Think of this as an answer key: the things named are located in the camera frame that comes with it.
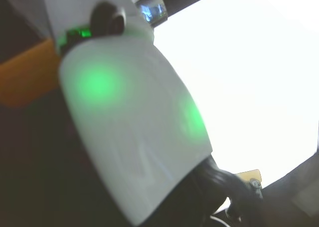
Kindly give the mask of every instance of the white wire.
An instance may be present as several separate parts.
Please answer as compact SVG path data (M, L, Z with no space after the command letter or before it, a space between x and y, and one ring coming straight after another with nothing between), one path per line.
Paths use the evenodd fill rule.
M221 219L219 219L217 217L211 216L210 219L215 220L217 222L220 222L221 224L225 225L226 227L230 227L230 225L228 225L226 222L222 221Z

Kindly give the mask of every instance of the white casing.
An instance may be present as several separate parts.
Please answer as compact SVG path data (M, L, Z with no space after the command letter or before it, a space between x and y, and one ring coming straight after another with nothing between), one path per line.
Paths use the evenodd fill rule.
M117 79L110 86L118 89L112 100L88 102L79 93L77 76L95 68ZM133 225L144 222L210 156L205 128L199 136L188 131L190 93L149 38L123 35L86 41L65 56L59 78L101 180Z

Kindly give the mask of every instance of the white cable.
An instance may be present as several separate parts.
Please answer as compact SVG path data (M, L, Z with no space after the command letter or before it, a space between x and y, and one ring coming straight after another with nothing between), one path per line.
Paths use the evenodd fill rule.
M211 216L210 219L215 220L217 222L220 222L221 224L225 225L226 227L230 227L230 225L228 225L226 222L222 221L221 219L219 219L217 217Z

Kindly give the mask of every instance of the white background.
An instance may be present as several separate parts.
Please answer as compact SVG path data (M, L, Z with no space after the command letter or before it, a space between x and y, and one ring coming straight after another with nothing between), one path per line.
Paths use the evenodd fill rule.
M318 0L201 0L155 35L202 113L221 169L259 169L265 187L315 153Z

